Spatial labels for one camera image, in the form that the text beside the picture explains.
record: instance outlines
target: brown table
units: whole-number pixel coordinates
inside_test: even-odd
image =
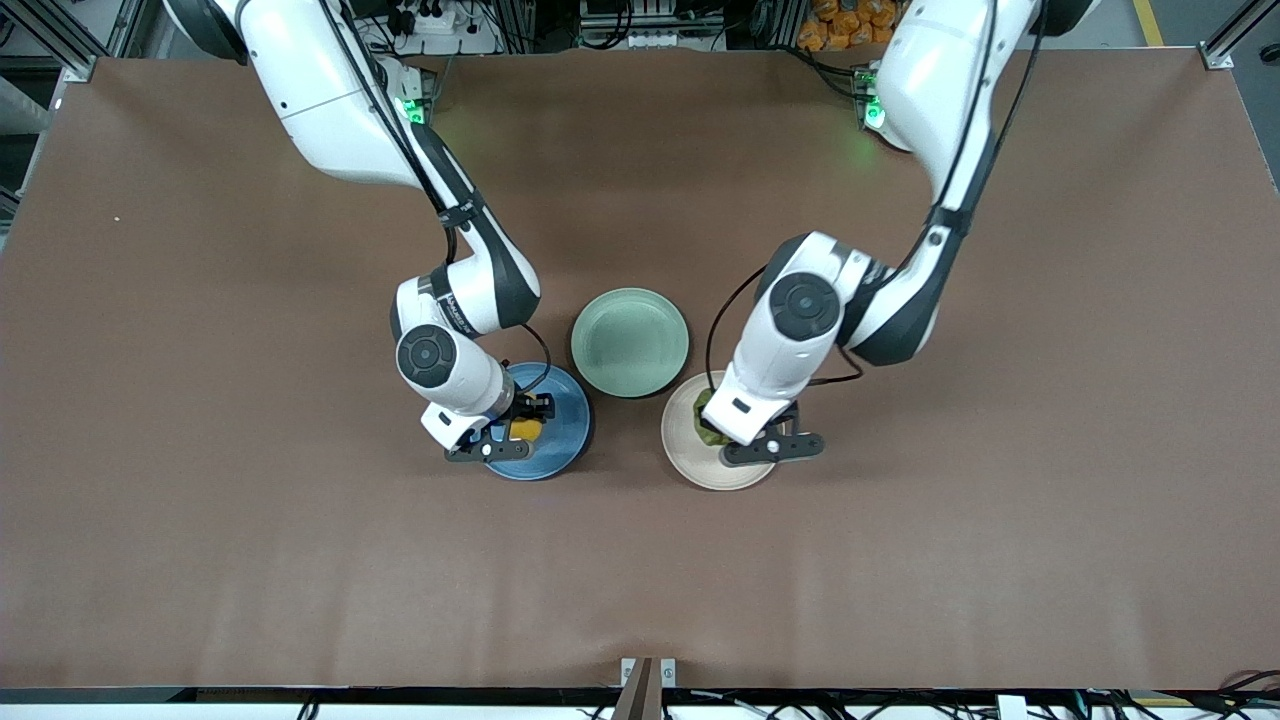
[[[561,363],[602,291],[666,293],[696,357],[780,241],[820,228],[896,263],[928,205],[915,161],[780,55],[461,60],[436,127],[536,265]],[[595,396],[573,471],[509,483],[447,464],[394,370],[392,292],[443,254],[426,200],[311,169],[248,69],[102,61],[0,274],[0,680],[1274,666],[1277,228],[1229,74],[1046,53],[927,351],[804,396],[822,457],[701,492],[663,456],[664,397]],[[485,345],[538,357],[518,331]]]

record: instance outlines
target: white plate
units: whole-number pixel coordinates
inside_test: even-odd
[[[719,382],[723,370],[712,373]],[[694,429],[694,401],[707,389],[707,375],[698,373],[671,393],[662,411],[662,448],[667,459],[689,482],[707,489],[742,489],[764,479],[773,464],[728,468],[719,460],[719,446],[708,447]]]

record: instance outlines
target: green plate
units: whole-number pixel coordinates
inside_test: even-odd
[[[573,323],[573,365],[586,382],[616,397],[653,395],[676,379],[689,359],[689,327],[657,292],[611,290]]]

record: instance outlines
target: yellow floor line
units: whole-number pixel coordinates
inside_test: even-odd
[[[1160,26],[1156,24],[1156,13],[1151,9],[1151,0],[1133,0],[1133,9],[1138,13],[1138,24],[1142,26],[1142,36],[1147,40],[1147,46],[1162,47],[1165,38],[1160,35]]]

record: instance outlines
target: robotic arm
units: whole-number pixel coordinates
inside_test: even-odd
[[[429,401],[422,425],[453,460],[474,432],[499,418],[549,414],[548,397],[517,392],[511,375],[475,338],[529,320],[540,288],[529,260],[502,229],[475,183],[435,132],[394,97],[421,86],[421,70],[374,60],[342,0],[165,0],[169,14],[204,50],[251,60],[308,163],[340,179],[421,188],[451,238],[451,258],[404,281],[390,313],[401,375]],[[461,234],[471,256],[452,261]],[[504,457],[527,455],[506,438]]]
[[[733,442],[730,465],[820,452],[822,438],[781,436],[795,398],[833,343],[872,365],[911,359],[928,341],[938,300],[995,160],[991,96],[1042,0],[914,0],[876,74],[884,138],[915,152],[933,206],[906,260],[888,266],[813,232],[782,243],[756,305],[703,410]],[[1075,27],[1097,0],[1053,0],[1046,35]]]

